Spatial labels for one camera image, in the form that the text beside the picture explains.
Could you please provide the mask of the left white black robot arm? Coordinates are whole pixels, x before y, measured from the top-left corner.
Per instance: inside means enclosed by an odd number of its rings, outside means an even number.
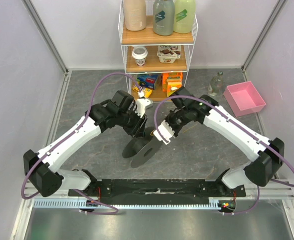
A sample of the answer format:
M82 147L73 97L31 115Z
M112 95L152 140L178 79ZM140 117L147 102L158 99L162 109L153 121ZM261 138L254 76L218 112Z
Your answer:
M96 192L93 176L87 170L62 170L61 166L78 149L105 130L115 126L133 138L145 136L146 109L152 105L148 98L134 99L119 90L112 99L92 105L80 120L62 136L45 148L23 155L26 181L30 181L37 193L49 197L60 188L78 189L90 197Z

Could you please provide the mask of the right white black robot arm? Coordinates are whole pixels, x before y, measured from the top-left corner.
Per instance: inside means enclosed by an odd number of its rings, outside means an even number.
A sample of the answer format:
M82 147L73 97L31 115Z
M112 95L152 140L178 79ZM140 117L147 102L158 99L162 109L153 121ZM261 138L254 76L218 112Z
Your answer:
M177 111L159 125L154 135L166 145L176 137L189 122L199 122L224 136L238 147L249 159L249 163L228 169L220 176L216 191L222 197L229 196L234 188L253 183L264 187L283 165L284 142L279 138L270 140L251 130L231 116L219 103L208 95L202 95L199 102L185 87L171 94Z

